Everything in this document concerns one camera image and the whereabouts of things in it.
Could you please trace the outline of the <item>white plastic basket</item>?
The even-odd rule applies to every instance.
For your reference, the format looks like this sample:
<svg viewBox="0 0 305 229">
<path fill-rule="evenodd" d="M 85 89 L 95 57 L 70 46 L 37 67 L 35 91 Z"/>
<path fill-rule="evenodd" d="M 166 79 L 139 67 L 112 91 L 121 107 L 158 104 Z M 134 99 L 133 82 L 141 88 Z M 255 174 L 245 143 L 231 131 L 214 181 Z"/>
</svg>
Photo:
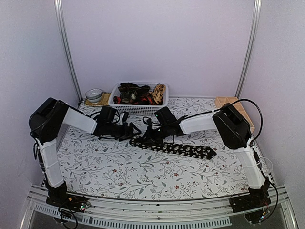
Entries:
<svg viewBox="0 0 305 229">
<path fill-rule="evenodd" d="M 168 105 L 169 101 L 169 86 L 168 84 L 164 83 L 165 85 L 165 90 L 163 93 L 163 103 L 161 105 L 133 105 L 133 104 L 115 104 L 114 103 L 114 97 L 120 96 L 120 91 L 119 91 L 119 86 L 121 82 L 117 83 L 108 100 L 108 105 L 110 107 L 115 108 L 120 114 L 124 111 L 129 112 L 131 115 L 154 115 L 156 111 L 159 109 L 166 107 Z"/>
</svg>

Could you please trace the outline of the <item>black white floral tie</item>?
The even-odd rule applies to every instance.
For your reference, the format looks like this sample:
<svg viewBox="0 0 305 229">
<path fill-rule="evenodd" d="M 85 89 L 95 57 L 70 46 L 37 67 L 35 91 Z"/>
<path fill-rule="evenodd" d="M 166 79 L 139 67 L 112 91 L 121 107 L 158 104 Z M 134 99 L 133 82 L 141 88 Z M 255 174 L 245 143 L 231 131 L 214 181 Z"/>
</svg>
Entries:
<svg viewBox="0 0 305 229">
<path fill-rule="evenodd" d="M 217 153 L 212 148 L 207 146 L 182 145 L 176 143 L 145 143 L 139 137 L 131 139 L 129 144 L 133 147 L 138 147 L 141 149 L 147 149 L 167 154 L 182 155 L 198 159 L 210 160 L 217 155 Z"/>
</svg>

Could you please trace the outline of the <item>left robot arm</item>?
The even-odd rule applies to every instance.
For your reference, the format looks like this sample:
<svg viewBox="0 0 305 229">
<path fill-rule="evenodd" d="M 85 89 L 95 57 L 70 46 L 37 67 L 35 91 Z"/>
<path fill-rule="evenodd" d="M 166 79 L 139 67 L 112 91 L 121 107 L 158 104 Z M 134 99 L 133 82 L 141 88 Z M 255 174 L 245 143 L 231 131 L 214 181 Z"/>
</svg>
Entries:
<svg viewBox="0 0 305 229">
<path fill-rule="evenodd" d="M 64 137 L 62 130 L 78 129 L 99 139 L 124 141 L 141 134 L 141 130 L 129 123 L 128 112 L 119 112 L 109 106 L 100 111 L 85 114 L 69 104 L 48 98 L 29 118 L 30 136 L 34 139 L 34 157 L 39 161 L 48 190 L 47 203 L 54 206 L 76 206 L 87 202 L 86 197 L 73 197 L 67 192 L 67 185 L 58 160 L 58 138 Z"/>
</svg>

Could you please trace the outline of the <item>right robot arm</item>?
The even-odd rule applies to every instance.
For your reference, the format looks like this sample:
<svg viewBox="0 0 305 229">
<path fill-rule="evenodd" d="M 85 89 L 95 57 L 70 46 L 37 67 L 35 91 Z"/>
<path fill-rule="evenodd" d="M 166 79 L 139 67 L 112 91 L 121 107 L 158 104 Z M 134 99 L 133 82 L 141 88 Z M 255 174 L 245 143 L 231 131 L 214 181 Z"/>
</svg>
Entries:
<svg viewBox="0 0 305 229">
<path fill-rule="evenodd" d="M 234 104 L 226 103 L 219 109 L 180 119 L 176 119 L 169 108 L 164 107 L 155 112 L 155 116 L 160 127 L 154 128 L 152 122 L 147 121 L 147 130 L 142 138 L 143 144 L 151 147 L 162 146 L 163 140 L 169 136 L 216 129 L 224 145 L 235 150 L 248 179 L 249 194 L 230 198 L 233 211 L 240 212 L 271 204 L 268 189 L 275 185 L 263 172 L 261 159 L 254 149 L 255 139 L 252 138 L 250 124 Z"/>
</svg>

